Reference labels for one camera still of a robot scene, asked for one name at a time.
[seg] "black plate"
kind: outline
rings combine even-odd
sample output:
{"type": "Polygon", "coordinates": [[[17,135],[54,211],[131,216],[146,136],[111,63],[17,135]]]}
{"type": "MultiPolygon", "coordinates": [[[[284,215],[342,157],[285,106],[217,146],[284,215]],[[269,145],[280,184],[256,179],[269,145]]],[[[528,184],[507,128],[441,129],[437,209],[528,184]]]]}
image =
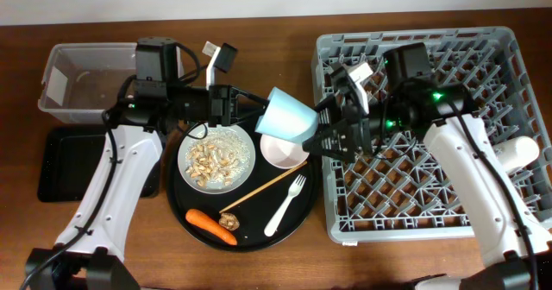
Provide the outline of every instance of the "black plate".
{"type": "MultiPolygon", "coordinates": [[[[105,143],[104,126],[59,127],[50,131],[42,159],[38,199],[42,202],[79,201],[85,193],[105,143]]],[[[159,192],[159,162],[149,174],[141,197],[159,192]]]]}
{"type": "Polygon", "coordinates": [[[227,251],[247,252],[270,247],[290,236],[311,212],[320,186],[320,159],[310,157],[308,164],[284,179],[276,182],[264,191],[254,195],[228,212],[236,215],[240,221],[240,228],[233,231],[238,244],[230,246],[216,236],[201,230],[185,221],[185,214],[189,209],[198,209],[218,222],[222,208],[235,202],[259,186],[284,173],[285,170],[270,165],[260,152],[260,134],[254,132],[256,120],[241,123],[240,126],[248,132],[255,145],[255,165],[249,178],[234,191],[224,194],[205,194],[189,186],[179,172],[177,158],[179,149],[174,149],[167,171],[166,195],[171,205],[172,213],[182,226],[199,241],[215,248],[227,251]],[[278,230],[272,237],[264,234],[268,221],[287,196],[290,184],[298,174],[305,175],[307,181],[301,193],[293,199],[279,224],[278,230]]]}

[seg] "white fork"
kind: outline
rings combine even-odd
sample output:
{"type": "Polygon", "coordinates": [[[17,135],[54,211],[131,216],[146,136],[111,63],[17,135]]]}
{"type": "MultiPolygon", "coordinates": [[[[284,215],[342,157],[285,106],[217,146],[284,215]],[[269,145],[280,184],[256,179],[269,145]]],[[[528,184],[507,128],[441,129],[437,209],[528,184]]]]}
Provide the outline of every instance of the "white fork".
{"type": "Polygon", "coordinates": [[[287,206],[290,205],[294,197],[298,196],[301,193],[305,181],[307,181],[306,177],[300,174],[290,185],[290,189],[287,191],[287,197],[285,198],[284,202],[278,208],[276,213],[274,213],[273,218],[268,221],[267,227],[265,228],[266,236],[274,235],[274,232],[278,228],[280,221],[282,221],[282,218],[284,217],[287,206]]]}

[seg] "carrot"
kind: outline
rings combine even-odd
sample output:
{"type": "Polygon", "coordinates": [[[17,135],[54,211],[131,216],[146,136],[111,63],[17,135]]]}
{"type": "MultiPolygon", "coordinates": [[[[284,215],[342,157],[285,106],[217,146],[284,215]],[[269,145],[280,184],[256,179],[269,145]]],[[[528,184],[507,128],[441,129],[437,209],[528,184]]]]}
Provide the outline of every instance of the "carrot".
{"type": "Polygon", "coordinates": [[[207,230],[209,233],[217,236],[229,245],[236,246],[238,244],[232,233],[197,209],[190,209],[186,213],[186,221],[196,225],[200,229],[207,230]]]}

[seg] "green led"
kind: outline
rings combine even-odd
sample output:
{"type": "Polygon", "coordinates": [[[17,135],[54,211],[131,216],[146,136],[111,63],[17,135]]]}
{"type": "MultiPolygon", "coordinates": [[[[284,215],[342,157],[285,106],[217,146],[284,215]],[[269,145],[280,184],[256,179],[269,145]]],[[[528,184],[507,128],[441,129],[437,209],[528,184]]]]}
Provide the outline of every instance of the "green led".
{"type": "Polygon", "coordinates": [[[442,96],[444,96],[444,94],[441,94],[440,92],[434,92],[432,96],[435,101],[438,101],[442,98],[442,96]]]}

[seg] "chopstick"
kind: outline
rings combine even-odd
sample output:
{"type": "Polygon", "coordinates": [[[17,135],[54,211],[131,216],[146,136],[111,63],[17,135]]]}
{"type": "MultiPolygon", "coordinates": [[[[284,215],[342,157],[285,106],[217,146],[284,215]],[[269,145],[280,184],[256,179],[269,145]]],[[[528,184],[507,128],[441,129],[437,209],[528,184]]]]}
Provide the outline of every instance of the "chopstick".
{"type": "Polygon", "coordinates": [[[245,195],[245,196],[242,197],[241,199],[238,199],[238,200],[236,200],[234,203],[232,203],[232,204],[226,206],[226,208],[224,208],[224,209],[222,209],[221,211],[219,211],[219,213],[223,213],[223,212],[225,212],[226,210],[228,210],[228,209],[230,209],[230,208],[232,208],[232,207],[234,207],[234,206],[240,204],[241,202],[243,202],[243,201],[245,201],[245,200],[247,200],[247,199],[253,197],[256,193],[258,193],[258,192],[260,192],[260,191],[266,189],[267,187],[271,186],[272,184],[278,182],[279,180],[284,179],[285,176],[287,176],[287,175],[289,175],[289,174],[292,174],[293,172],[295,172],[296,170],[300,169],[301,167],[303,167],[303,166],[306,165],[306,164],[307,164],[307,161],[304,161],[303,163],[301,163],[301,164],[295,166],[294,168],[292,168],[292,169],[286,171],[285,173],[279,175],[278,177],[276,177],[276,178],[274,178],[274,179],[268,181],[268,182],[265,183],[264,185],[257,187],[255,190],[253,190],[252,192],[250,192],[248,195],[245,195]]]}

